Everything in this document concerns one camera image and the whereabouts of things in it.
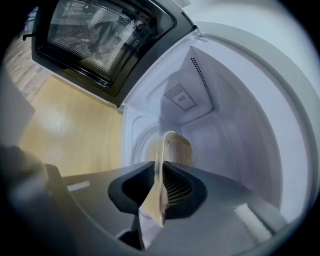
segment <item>wooden floor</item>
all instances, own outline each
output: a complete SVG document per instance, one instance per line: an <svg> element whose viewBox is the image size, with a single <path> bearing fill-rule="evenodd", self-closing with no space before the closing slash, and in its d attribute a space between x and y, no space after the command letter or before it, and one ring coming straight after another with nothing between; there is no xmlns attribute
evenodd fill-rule
<svg viewBox="0 0 320 256"><path fill-rule="evenodd" d="M25 98L32 102L51 73L32 61L31 38L13 40L4 56L5 68Z"/></svg>
<svg viewBox="0 0 320 256"><path fill-rule="evenodd" d="M20 147L62 176L121 167L120 111L52 76L32 101L35 114Z"/></svg>

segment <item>door glass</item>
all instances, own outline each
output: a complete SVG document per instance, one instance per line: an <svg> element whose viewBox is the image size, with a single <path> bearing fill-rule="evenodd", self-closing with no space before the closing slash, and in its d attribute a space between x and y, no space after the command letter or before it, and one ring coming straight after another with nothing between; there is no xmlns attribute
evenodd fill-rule
<svg viewBox="0 0 320 256"><path fill-rule="evenodd" d="M62 0L53 13L47 42L65 58L111 80L112 72L146 27L142 18L107 1L101 5Z"/></svg>

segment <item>vent grille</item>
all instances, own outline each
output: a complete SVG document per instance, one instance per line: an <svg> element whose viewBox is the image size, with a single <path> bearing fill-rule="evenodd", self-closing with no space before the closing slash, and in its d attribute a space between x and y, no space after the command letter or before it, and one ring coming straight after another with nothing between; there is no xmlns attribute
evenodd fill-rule
<svg viewBox="0 0 320 256"><path fill-rule="evenodd" d="M204 74L202 73L202 71L201 71L201 69L200 69L197 61L195 60L195 58L191 58L191 61L192 61L193 65L194 65L196 71L198 72L200 78L201 78L201 81L202 81L202 83L203 83L203 85L204 85L204 88L205 88L205 90L206 90L206 93L208 94L209 100L210 100L210 102L211 102L212 108L215 109L214 100L213 100L213 98L212 98L212 96L211 96L211 93L210 93L210 90L209 90L207 81L206 81L206 79L205 79L205 76L204 76Z"/></svg>
<svg viewBox="0 0 320 256"><path fill-rule="evenodd" d="M176 104L184 112L187 112L188 110L197 106L197 103L194 101L189 92L180 82L177 83L170 90L168 90L164 94L164 96L166 96L170 101Z"/></svg>

